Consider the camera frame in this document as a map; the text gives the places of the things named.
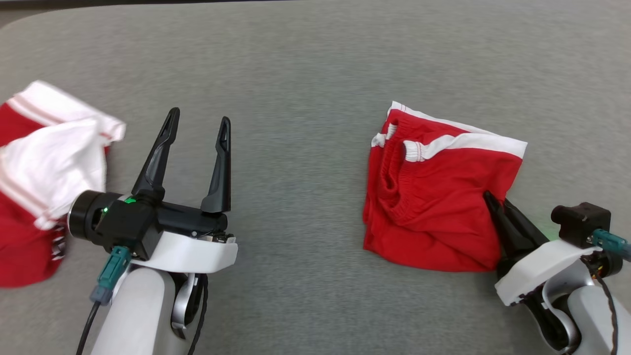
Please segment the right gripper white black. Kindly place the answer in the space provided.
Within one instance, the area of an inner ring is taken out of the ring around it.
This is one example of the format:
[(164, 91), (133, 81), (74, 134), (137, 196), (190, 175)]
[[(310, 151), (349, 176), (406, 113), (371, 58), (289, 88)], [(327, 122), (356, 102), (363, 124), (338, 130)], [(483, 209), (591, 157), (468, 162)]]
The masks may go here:
[(495, 284), (496, 293), (505, 306), (520, 303), (525, 295), (582, 256), (602, 251), (601, 247), (579, 248), (563, 240), (549, 241), (509, 200), (501, 202), (491, 191), (485, 191), (483, 198), (498, 234), (503, 256), (512, 261), (520, 259)]

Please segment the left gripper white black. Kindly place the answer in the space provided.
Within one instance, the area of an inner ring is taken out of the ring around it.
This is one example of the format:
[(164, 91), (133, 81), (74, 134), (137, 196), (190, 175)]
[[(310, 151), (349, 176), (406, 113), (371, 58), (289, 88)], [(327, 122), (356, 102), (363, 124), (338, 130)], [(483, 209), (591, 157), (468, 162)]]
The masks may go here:
[[(163, 187), (171, 144), (175, 142), (180, 109), (169, 110), (140, 174), (133, 195), (163, 200)], [(238, 244), (227, 233), (231, 209), (231, 121), (224, 116), (215, 143), (216, 159), (208, 194), (201, 209), (163, 202), (158, 221), (164, 232), (148, 260), (133, 264), (172, 273), (215, 273), (234, 265)]]

